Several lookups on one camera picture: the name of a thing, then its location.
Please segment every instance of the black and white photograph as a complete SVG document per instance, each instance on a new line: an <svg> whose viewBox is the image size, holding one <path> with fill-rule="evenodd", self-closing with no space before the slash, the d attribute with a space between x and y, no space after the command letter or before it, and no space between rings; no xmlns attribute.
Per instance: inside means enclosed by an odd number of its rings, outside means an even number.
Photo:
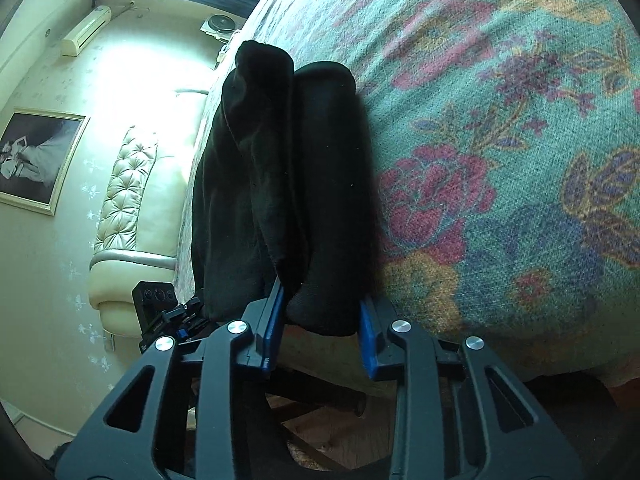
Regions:
<svg viewBox="0 0 640 480"><path fill-rule="evenodd" d="M53 215L88 120L16 108L0 137L0 202Z"/></svg>

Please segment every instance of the floral blanket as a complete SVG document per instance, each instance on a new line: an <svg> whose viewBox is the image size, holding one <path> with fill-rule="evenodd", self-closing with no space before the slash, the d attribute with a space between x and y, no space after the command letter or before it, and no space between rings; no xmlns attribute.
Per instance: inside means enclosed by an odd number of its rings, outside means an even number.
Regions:
<svg viewBox="0 0 640 480"><path fill-rule="evenodd" d="M402 316L523 378L640 375L640 41L617 0L262 0L209 125L247 38L353 72ZM364 388L354 340L292 329L281 359Z"/></svg>

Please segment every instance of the green floral bedspread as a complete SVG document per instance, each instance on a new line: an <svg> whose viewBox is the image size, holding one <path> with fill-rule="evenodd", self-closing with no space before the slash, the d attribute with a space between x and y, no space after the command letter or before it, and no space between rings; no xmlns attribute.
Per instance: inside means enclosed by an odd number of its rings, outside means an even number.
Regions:
<svg viewBox="0 0 640 480"><path fill-rule="evenodd" d="M640 42L617 0L263 0L230 57L247 38L353 72L402 316L523 377L640 375ZM350 382L353 341L289 335L285 361Z"/></svg>

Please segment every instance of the bed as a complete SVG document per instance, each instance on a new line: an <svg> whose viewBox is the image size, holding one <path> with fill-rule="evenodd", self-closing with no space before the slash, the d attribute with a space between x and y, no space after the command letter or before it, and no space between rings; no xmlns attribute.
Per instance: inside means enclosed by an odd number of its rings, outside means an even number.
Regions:
<svg viewBox="0 0 640 480"><path fill-rule="evenodd" d="M346 65L369 118L380 285L443 338L479 335L524 380L640 376L640 42L617 0L261 0L248 39ZM193 294L191 194L178 298ZM280 363L373 395L355 338L286 331Z"/></svg>

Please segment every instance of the bride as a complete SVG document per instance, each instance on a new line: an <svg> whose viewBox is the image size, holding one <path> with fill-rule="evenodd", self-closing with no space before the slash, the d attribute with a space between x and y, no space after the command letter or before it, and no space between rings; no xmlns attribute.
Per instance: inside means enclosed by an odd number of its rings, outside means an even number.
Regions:
<svg viewBox="0 0 640 480"><path fill-rule="evenodd" d="M5 144L0 173L5 178L19 176L41 182L47 187L52 186L65 160L74 131L74 128L63 127L37 146L27 145L25 137Z"/></svg>

